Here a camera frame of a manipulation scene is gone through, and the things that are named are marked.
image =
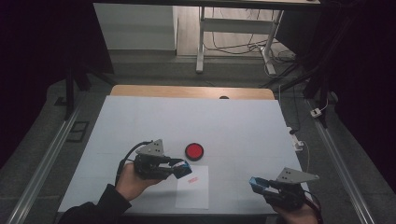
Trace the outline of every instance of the metal frame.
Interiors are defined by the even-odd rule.
[[[8,218],[7,224],[23,223],[26,219],[30,209],[32,208],[33,203],[35,202],[35,198],[41,190],[41,187],[43,187],[43,184],[50,172],[50,169],[56,158],[58,157],[62,146],[64,145],[64,141],[66,140],[66,137],[78,116],[79,110],[83,101],[85,100],[86,95],[86,92],[80,92],[78,94],[75,110],[70,115],[69,120],[64,121],[61,128],[56,133],[54,139],[50,143],[46,154],[44,155],[41,162],[38,164],[35,173],[30,179],[22,196],[18,200],[17,205],[11,213],[11,216]]]
[[[230,19],[212,19],[205,18],[205,7],[201,7],[200,26],[199,26],[199,43],[197,52],[196,73],[204,72],[204,33],[238,33],[238,34],[258,34],[268,35],[265,48],[260,48],[265,67],[268,74],[273,76],[276,74],[274,66],[269,55],[271,45],[275,38],[277,27],[282,17],[283,11],[278,11],[274,21],[247,21],[247,20],[230,20]]]
[[[305,100],[305,103],[308,107],[308,110],[313,109],[313,106],[311,106],[308,100]],[[338,150],[338,147],[332,140],[332,135],[329,129],[323,128],[321,122],[318,119],[315,119],[315,125],[317,126],[320,138],[322,139],[327,151],[329,152],[329,157],[332,160],[332,164],[334,165],[338,175],[340,176],[341,181],[343,182],[346,193],[349,195],[352,204],[355,207],[356,213],[361,220],[361,223],[375,224],[373,215],[371,214],[366,201],[364,201],[364,198],[361,196],[361,191],[355,184],[352,175],[348,171],[347,165],[345,164],[344,159]]]

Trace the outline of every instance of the electrical cord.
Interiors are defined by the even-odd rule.
[[[309,146],[308,146],[308,144],[307,144],[305,141],[301,141],[301,142],[304,143],[304,144],[306,145],[306,151],[307,151],[307,153],[308,153],[308,162],[306,163],[306,170],[305,170],[305,172],[308,173],[308,170],[309,170],[309,161],[310,161],[310,159],[311,159],[311,155],[310,155],[310,152],[309,152]]]
[[[316,206],[312,201],[310,201],[309,199],[305,198],[305,203],[312,208],[312,210],[314,210],[315,216],[317,217],[318,220],[318,224],[323,224],[323,217],[321,215],[321,205],[320,202],[317,198],[317,196],[315,196],[313,193],[304,190],[304,192],[310,194],[312,196],[312,198],[314,198],[317,201],[318,206]]]
[[[115,186],[117,186],[117,183],[119,182],[119,179],[120,179],[120,176],[121,176],[121,172],[122,172],[122,169],[123,169],[123,167],[124,167],[124,165],[125,165],[125,162],[126,162],[126,161],[130,161],[130,160],[128,159],[129,156],[131,156],[131,154],[132,154],[137,148],[139,148],[139,147],[141,147],[141,146],[148,145],[148,144],[150,144],[150,143],[152,143],[152,141],[149,141],[149,142],[141,142],[141,143],[137,144],[136,146],[134,146],[134,147],[126,154],[125,158],[122,159],[122,160],[120,161],[119,168],[117,169],[117,175],[116,175]]]
[[[326,109],[326,107],[327,107],[328,104],[329,104],[329,98],[326,99],[326,105],[325,105],[323,108],[321,108],[320,111]]]
[[[257,15],[257,19],[256,20],[259,19],[260,11],[261,10],[259,10],[259,13]],[[215,9],[212,7],[212,18],[214,18],[214,15],[215,15]],[[259,41],[259,42],[256,42],[256,43],[251,43],[252,38],[253,38],[253,35],[250,37],[250,39],[249,39],[247,44],[235,45],[235,46],[227,46],[227,47],[218,47],[216,45],[216,41],[215,41],[215,34],[214,34],[214,32],[212,32],[212,42],[213,42],[213,45],[215,46],[215,48],[214,49],[209,48],[209,47],[207,47],[205,45],[205,43],[204,43],[204,47],[205,47],[205,49],[208,49],[208,50],[216,50],[216,51],[229,53],[229,54],[247,54],[247,53],[252,52],[254,49],[256,49],[259,46],[259,44],[264,44],[267,41],[267,40],[262,40],[262,41]],[[228,50],[225,50],[225,49],[235,49],[235,48],[240,48],[240,47],[248,47],[248,50],[247,51],[242,51],[242,52],[230,52]]]

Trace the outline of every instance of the red button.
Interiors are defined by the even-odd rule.
[[[198,161],[204,156],[204,148],[198,143],[191,143],[186,147],[186,157],[190,161]]]

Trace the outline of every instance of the wire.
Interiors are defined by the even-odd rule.
[[[326,107],[327,107],[328,104],[329,104],[329,98],[326,99],[326,105],[325,105],[323,108],[321,108],[320,111],[326,109]]]
[[[119,182],[120,179],[120,175],[123,169],[123,166],[125,165],[126,161],[130,161],[128,158],[129,156],[131,156],[131,154],[139,147],[144,146],[144,145],[148,145],[152,143],[152,141],[150,142],[141,142],[139,144],[137,144],[136,146],[134,146],[133,148],[131,148],[131,150],[129,150],[129,152],[126,154],[125,158],[123,160],[120,161],[120,165],[119,165],[119,169],[117,169],[117,175],[116,175],[116,183],[115,185],[117,186],[117,183]]]
[[[261,10],[259,10],[259,13],[258,13],[258,15],[257,15],[257,19],[256,19],[256,20],[259,19],[260,11],[261,11]],[[215,17],[215,9],[212,7],[212,18],[214,18],[214,17]],[[259,41],[259,42],[256,42],[256,43],[250,43],[251,40],[252,40],[252,38],[253,38],[253,35],[250,37],[250,39],[249,39],[249,41],[248,41],[247,44],[235,45],[235,46],[227,46],[227,47],[218,47],[218,46],[216,45],[216,41],[215,41],[215,33],[212,32],[212,42],[213,42],[213,45],[215,46],[215,48],[214,48],[214,49],[208,48],[208,47],[205,45],[205,43],[204,43],[204,47],[205,47],[205,49],[208,49],[208,50],[216,50],[216,51],[220,51],[220,52],[224,52],[224,53],[229,53],[229,54],[246,54],[246,53],[250,53],[250,52],[253,51],[255,48],[257,48],[259,44],[263,44],[263,43],[265,43],[265,42],[267,41],[267,40],[262,40],[262,41]],[[242,51],[242,52],[230,52],[230,51],[225,50],[225,49],[235,49],[235,48],[240,48],[240,47],[248,47],[248,50],[247,50],[247,51]]]
[[[312,196],[312,198],[315,199],[316,203],[318,204],[318,210],[319,210],[319,212],[321,212],[321,204],[320,204],[318,197],[315,196],[315,194],[309,192],[308,190],[304,190],[304,192],[310,194]]]
[[[279,89],[279,94],[278,94],[278,101],[279,101],[279,106],[280,106],[280,109],[282,109],[282,103],[280,102],[280,86],[282,86],[282,85],[279,85],[278,86],[278,89]]]
[[[304,143],[304,144],[306,145],[306,151],[307,151],[307,153],[308,153],[308,162],[306,163],[306,170],[305,170],[305,172],[308,173],[308,170],[309,170],[309,161],[310,161],[310,158],[311,158],[311,156],[309,155],[309,146],[308,146],[308,144],[307,144],[305,141],[301,141],[301,142]]]

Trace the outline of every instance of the white table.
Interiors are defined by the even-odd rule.
[[[273,214],[249,179],[276,179],[285,166],[301,170],[275,100],[107,96],[59,212],[97,203],[126,153],[160,138],[172,158],[185,158],[189,143],[205,148],[204,157],[190,164],[208,166],[208,209],[176,208],[177,180],[170,176],[132,201],[126,213]]]

